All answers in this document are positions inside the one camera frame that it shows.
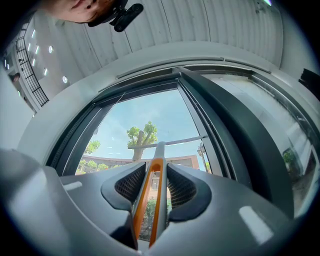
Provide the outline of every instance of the person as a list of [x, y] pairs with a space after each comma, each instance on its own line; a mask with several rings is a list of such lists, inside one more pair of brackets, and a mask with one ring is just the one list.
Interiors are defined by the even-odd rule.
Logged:
[[14, 75], [9, 75], [9, 77], [10, 77], [11, 81], [14, 83], [19, 80], [20, 73], [18, 72], [18, 73], [15, 73]]
[[92, 23], [109, 13], [119, 0], [42, 0], [38, 9], [51, 16], [75, 23]]

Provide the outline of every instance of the orange strip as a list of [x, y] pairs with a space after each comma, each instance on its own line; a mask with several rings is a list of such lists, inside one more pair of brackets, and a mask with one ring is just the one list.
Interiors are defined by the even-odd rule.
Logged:
[[163, 164], [164, 161], [161, 158], [153, 159], [150, 162], [150, 168], [149, 172], [147, 174], [145, 184], [141, 193], [140, 201], [138, 203], [135, 215], [133, 216], [133, 228], [136, 239], [138, 239], [142, 222], [144, 220], [145, 211], [147, 208], [148, 203], [148, 195], [151, 188], [151, 173], [154, 172], [160, 172], [160, 178], [159, 178], [159, 186], [158, 186], [158, 195], [155, 203], [155, 212], [154, 212], [154, 219], [153, 219], [153, 225], [152, 225], [152, 232], [150, 237], [150, 243], [149, 247], [155, 242], [156, 240], [156, 233], [157, 233], [157, 225], [158, 225], [158, 218], [159, 218], [159, 208], [160, 208], [160, 196], [161, 196], [161, 184], [162, 184], [162, 170], [163, 170]]

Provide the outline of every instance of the round ceiling light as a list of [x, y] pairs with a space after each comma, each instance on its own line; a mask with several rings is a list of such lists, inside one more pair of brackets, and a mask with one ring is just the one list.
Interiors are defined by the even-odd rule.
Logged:
[[54, 48], [50, 45], [50, 46], [49, 46], [49, 53], [51, 53], [51, 54], [52, 54], [52, 53], [53, 53], [53, 51], [54, 51]]
[[65, 76], [62, 77], [62, 81], [66, 84], [66, 83], [68, 83], [68, 78], [66, 78]]

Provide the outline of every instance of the black mesh grille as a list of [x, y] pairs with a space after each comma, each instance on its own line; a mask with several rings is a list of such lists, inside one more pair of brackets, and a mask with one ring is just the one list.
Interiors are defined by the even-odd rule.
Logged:
[[118, 180], [114, 186], [115, 191], [131, 203], [134, 203], [144, 181], [145, 173], [146, 169], [142, 167]]
[[191, 180], [169, 168], [167, 176], [172, 209], [190, 201], [196, 195], [197, 189]]

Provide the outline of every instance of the railing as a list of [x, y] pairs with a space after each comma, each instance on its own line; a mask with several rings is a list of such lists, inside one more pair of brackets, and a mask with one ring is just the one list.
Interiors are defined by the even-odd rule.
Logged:
[[42, 107], [45, 105], [49, 99], [47, 98], [45, 92], [42, 90], [38, 79], [34, 73], [32, 65], [29, 60], [28, 51], [26, 48], [25, 35], [28, 29], [30, 21], [23, 24], [21, 31], [19, 32], [18, 39], [15, 41], [16, 53], [18, 56], [18, 61], [20, 63], [20, 68], [27, 85], [29, 86], [32, 94]]

